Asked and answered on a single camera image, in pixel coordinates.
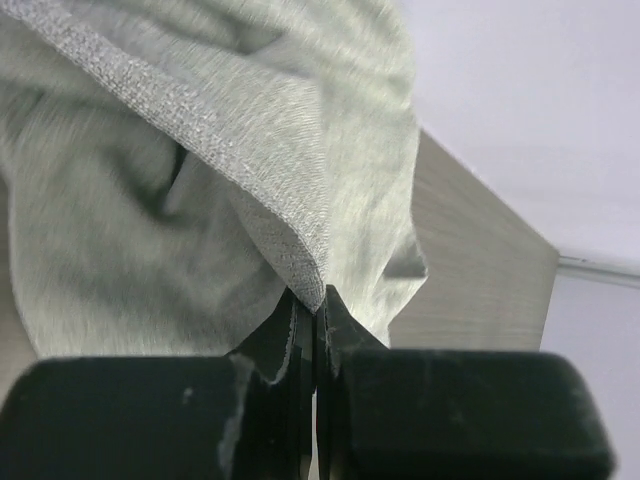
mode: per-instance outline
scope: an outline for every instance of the textured fabric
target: textured fabric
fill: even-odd
[[[0,0],[0,161],[40,355],[224,353],[286,286],[383,341],[425,278],[380,0]]]

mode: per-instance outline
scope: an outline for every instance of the white background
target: white background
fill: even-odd
[[[399,4],[425,130],[561,254],[640,272],[640,1]]]
[[[640,478],[640,290],[558,275],[542,350],[585,376],[620,459],[618,480]]]

